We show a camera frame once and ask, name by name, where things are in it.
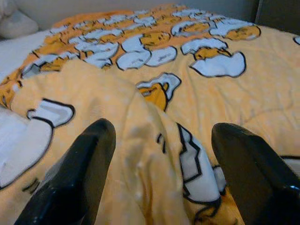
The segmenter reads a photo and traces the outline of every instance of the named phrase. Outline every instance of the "yellow blanket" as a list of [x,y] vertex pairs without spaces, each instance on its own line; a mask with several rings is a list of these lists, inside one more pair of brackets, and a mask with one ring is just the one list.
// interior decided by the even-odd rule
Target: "yellow blanket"
[[279,155],[300,155],[292,34],[178,5],[78,15],[51,32],[0,85],[0,104],[31,119],[0,171],[1,224],[100,117],[115,126],[117,146],[97,224],[242,224],[206,160],[218,164],[215,123],[242,125]]

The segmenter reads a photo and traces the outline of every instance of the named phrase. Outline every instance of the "gray wall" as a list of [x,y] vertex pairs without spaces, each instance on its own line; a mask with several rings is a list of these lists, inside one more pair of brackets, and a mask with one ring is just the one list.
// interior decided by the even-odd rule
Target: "gray wall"
[[147,9],[172,1],[254,21],[258,0],[15,0],[20,10],[35,20],[41,29],[47,29],[53,23],[78,13]]

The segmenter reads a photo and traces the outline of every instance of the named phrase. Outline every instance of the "bed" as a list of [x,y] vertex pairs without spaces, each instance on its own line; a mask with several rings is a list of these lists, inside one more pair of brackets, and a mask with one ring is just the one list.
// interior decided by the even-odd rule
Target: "bed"
[[96,223],[243,224],[211,129],[239,124],[299,156],[299,44],[182,5],[77,15],[0,42],[15,60],[0,62],[1,223],[16,220],[45,172],[104,117],[117,143]]

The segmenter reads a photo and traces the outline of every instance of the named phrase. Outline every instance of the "white bed sheet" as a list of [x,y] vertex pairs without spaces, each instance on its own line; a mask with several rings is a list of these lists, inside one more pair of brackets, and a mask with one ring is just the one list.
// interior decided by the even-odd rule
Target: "white bed sheet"
[[[49,30],[12,40],[0,41],[0,82],[20,67],[27,55],[38,48]],[[29,120],[0,106],[0,167],[4,156],[25,132]]]

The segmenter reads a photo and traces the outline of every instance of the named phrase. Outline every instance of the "black object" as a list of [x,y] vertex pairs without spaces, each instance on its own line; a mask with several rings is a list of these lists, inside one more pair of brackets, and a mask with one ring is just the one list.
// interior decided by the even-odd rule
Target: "black object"
[[300,180],[261,137],[218,123],[212,147],[245,224],[300,223]]
[[15,225],[93,225],[115,141],[108,120],[87,127],[47,172]]

